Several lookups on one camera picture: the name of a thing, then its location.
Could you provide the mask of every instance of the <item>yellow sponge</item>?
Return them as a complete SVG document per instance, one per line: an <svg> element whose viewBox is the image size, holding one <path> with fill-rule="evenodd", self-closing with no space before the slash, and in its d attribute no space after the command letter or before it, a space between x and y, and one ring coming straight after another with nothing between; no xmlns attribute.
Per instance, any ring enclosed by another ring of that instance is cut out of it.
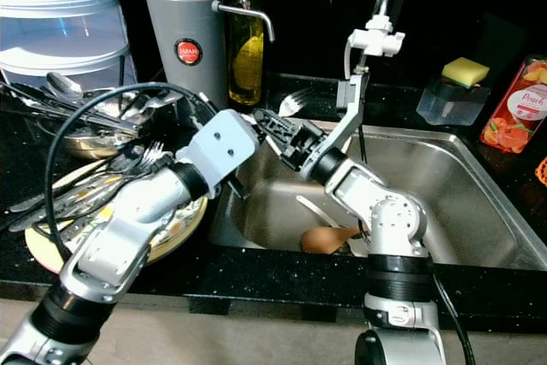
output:
<svg viewBox="0 0 547 365"><path fill-rule="evenodd" d="M444 66L442 76L469 89L486 77L488 70L487 66L460 57Z"/></svg>

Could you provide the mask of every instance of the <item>sponge holder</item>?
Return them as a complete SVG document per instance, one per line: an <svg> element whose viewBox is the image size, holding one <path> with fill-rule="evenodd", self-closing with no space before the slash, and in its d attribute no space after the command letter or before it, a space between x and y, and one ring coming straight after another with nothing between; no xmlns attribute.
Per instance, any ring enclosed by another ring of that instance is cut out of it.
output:
<svg viewBox="0 0 547 365"><path fill-rule="evenodd" d="M416 111L429 124L470 126L490 95L490 87L472 87L444 83L438 76L429 80Z"/></svg>

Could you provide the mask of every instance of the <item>speckled countertop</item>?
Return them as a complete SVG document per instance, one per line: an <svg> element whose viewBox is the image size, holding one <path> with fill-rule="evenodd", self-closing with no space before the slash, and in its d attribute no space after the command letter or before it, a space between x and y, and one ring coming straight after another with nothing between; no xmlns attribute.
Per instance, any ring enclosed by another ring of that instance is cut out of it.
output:
<svg viewBox="0 0 547 365"><path fill-rule="evenodd" d="M334 80L299 76L269 79L266 107L311 84L315 99L303 117L337 120L333 110ZM418 114L415 89L372 85L367 94L365 124L455 132L472 150L538 236L547 241L547 188L533 170L547 156L547 127L518 156L507 156L478 142L487 118L472 127L431 127ZM5 209L41 191L44 161L50 140L36 132L28 120L0 116L1 222L9 221ZM164 128L158 132L165 134ZM168 144L181 144L188 132L169 133ZM58 161L58 173L82 165L68 156ZM290 251L237 249L213 245L208 227L215 212L212 202L196 232L176 251L145 268L131 288L135 294L190 297L226 303L234 299L301 304L323 309L362 306L366 291L366 259L307 255ZM547 272L438 265L439 276L453 297L469 330L544 333L547 329ZM55 276L41 268L28 253L22 233L0 232L0 297L35 299ZM443 310L441 324L450 323Z"/></svg>

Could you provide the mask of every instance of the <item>sink basin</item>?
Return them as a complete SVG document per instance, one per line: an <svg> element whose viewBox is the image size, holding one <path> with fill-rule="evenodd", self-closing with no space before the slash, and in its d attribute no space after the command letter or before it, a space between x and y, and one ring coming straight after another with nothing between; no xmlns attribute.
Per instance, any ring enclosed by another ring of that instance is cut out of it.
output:
<svg viewBox="0 0 547 365"><path fill-rule="evenodd" d="M334 127L316 124L327 132ZM547 269L547 247L457 136L388 127L363 131L368 165L424 207L424 241L435 262ZM356 135L347 154L361 158ZM267 144L239 169L238 177L250 197L241 201L224 190L210 234L215 244L300 251L302 233L326 223L297 202L297 195L338 224L356 225L356 218L327 198L320 185L302 181Z"/></svg>

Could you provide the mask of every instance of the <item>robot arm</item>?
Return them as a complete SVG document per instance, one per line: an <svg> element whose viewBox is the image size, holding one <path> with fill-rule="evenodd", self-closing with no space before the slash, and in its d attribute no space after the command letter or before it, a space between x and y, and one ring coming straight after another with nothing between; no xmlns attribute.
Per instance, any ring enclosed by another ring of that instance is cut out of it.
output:
<svg viewBox="0 0 547 365"><path fill-rule="evenodd" d="M224 110L177 153L173 166L126 185L110 220L90 233L0 350L0 363L82 363L145 264L152 237L178 206L216 197L224 179L258 146L257 132Z"/></svg>
<svg viewBox="0 0 547 365"><path fill-rule="evenodd" d="M356 364L445 365L430 257L422 243L425 212L410 195L389 188L372 169L339 149L361 125L364 76L353 75L338 86L338 100L343 93L348 110L328 136L312 123L296 126L268 110L257 109L254 116L277 145L282 162L323 185L332 200L368 225L364 310L372 329L357 341Z"/></svg>

